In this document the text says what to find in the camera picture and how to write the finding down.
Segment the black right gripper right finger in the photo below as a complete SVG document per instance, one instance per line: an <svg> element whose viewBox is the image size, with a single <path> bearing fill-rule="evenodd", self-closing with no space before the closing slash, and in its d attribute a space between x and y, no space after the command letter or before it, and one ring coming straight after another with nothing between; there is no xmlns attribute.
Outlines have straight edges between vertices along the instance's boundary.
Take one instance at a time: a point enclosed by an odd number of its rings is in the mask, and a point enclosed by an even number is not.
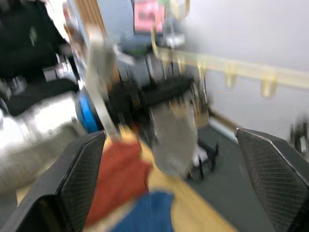
<svg viewBox="0 0 309 232"><path fill-rule="evenodd" d="M309 163L286 140L243 128L235 132L246 169L277 232L309 230Z"/></svg>

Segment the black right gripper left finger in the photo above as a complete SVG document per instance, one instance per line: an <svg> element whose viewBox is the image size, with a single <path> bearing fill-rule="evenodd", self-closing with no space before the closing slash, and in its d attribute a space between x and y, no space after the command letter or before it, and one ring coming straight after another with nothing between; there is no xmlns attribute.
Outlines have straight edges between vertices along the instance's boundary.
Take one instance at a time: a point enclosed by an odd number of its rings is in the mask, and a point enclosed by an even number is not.
<svg viewBox="0 0 309 232"><path fill-rule="evenodd" d="M81 232L85 226L106 134L70 142L57 161L32 184L3 232Z"/></svg>

